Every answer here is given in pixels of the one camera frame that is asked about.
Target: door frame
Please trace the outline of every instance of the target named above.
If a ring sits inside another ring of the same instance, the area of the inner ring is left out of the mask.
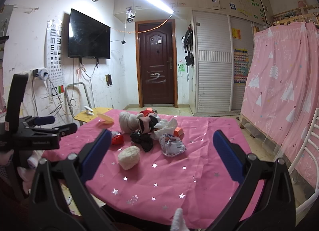
[[[150,21],[140,21],[135,22],[135,31],[138,31],[140,24],[145,23],[162,23],[165,20],[150,20]],[[172,41],[173,41],[173,97],[174,97],[174,107],[178,107],[177,104],[177,49],[176,49],[176,33],[175,33],[175,19],[169,19],[167,22],[171,23],[172,26]],[[136,68],[138,75],[138,101],[139,106],[143,107],[143,93],[142,93],[142,76],[141,76],[141,57],[140,57],[140,45],[138,33],[135,33],[135,45],[136,45]]]

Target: orange string light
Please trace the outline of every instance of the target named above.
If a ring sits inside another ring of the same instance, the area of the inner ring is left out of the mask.
[[[159,27],[161,27],[162,25],[164,25],[172,16],[173,16],[173,15],[171,15],[170,17],[168,17],[161,25],[159,25],[159,26],[157,26],[157,27],[155,27],[155,28],[152,28],[152,29],[144,30],[144,31],[123,31],[123,30],[114,29],[114,28],[112,28],[112,27],[110,27],[110,28],[112,28],[112,29],[115,30],[115,31],[126,32],[126,33],[129,33],[129,34],[131,34],[131,33],[143,33],[143,32],[148,32],[148,31],[152,31],[152,30],[158,29]]]

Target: brown door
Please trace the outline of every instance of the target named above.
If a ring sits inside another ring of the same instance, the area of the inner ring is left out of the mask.
[[[140,24],[138,31],[159,26],[160,23]],[[173,40],[172,23],[158,29],[139,33],[143,104],[173,104]]]

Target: white ball of dough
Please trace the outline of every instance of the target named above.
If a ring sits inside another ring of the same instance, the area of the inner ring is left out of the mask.
[[[131,169],[140,160],[140,149],[137,146],[130,146],[120,152],[117,158],[124,170]]]

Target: wall-mounted tv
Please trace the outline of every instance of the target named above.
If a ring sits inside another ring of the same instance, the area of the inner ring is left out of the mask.
[[[70,58],[110,58],[110,27],[71,9],[68,56]]]

